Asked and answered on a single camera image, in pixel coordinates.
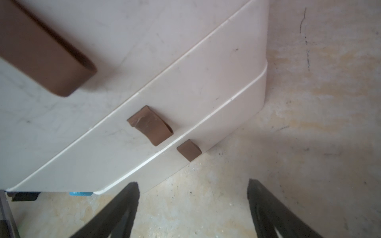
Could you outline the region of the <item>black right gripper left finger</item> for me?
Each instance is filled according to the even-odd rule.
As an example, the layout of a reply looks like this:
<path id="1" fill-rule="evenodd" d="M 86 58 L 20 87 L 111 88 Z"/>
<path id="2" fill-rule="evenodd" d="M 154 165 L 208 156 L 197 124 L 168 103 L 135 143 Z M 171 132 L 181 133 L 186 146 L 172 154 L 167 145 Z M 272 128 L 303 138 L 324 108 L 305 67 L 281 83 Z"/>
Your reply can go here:
<path id="1" fill-rule="evenodd" d="M 73 238 L 129 238 L 139 205 L 137 182 L 129 183 Z"/>

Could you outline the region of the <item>white top drawer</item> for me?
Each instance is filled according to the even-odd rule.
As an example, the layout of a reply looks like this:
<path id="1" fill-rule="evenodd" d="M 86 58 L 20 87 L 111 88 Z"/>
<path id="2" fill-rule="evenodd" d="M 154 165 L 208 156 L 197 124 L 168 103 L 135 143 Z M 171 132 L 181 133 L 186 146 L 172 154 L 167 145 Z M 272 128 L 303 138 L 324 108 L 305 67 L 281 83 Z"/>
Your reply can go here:
<path id="1" fill-rule="evenodd" d="M 1 151 L 61 150 L 245 1 L 22 1 L 97 67 L 68 97 L 1 61 Z"/>

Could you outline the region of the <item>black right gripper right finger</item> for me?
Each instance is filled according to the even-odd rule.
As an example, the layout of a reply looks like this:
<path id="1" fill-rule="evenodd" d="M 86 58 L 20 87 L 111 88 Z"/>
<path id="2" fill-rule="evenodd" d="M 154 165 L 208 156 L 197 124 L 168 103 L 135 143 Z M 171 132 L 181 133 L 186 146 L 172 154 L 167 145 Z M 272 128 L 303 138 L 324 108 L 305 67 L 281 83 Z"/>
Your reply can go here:
<path id="1" fill-rule="evenodd" d="M 250 179 L 247 198 L 258 238 L 320 238 L 260 181 Z"/>

